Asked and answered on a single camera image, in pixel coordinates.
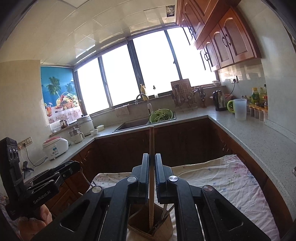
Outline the person's left hand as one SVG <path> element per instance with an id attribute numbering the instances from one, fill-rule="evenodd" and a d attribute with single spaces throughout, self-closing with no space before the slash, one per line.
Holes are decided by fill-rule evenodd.
<path id="1" fill-rule="evenodd" d="M 53 221 L 52 214 L 44 204 L 40 207 L 39 216 L 40 219 L 19 218 L 18 229 L 22 240 L 31 240 L 38 232 Z"/>

